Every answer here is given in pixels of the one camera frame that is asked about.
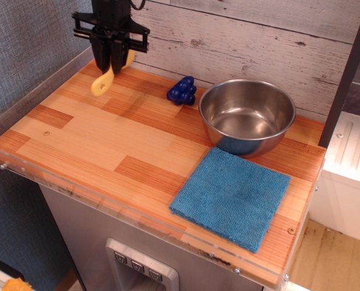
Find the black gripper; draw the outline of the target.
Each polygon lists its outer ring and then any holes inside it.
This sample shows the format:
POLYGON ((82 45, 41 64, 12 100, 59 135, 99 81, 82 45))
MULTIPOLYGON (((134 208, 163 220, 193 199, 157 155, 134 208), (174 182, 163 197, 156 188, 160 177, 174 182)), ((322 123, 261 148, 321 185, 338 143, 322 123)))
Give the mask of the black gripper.
POLYGON ((141 10, 145 1, 92 1, 92 13, 74 12, 75 36, 90 41, 97 67, 114 74, 127 64, 129 49, 146 53, 150 30, 131 18, 132 10, 141 10))

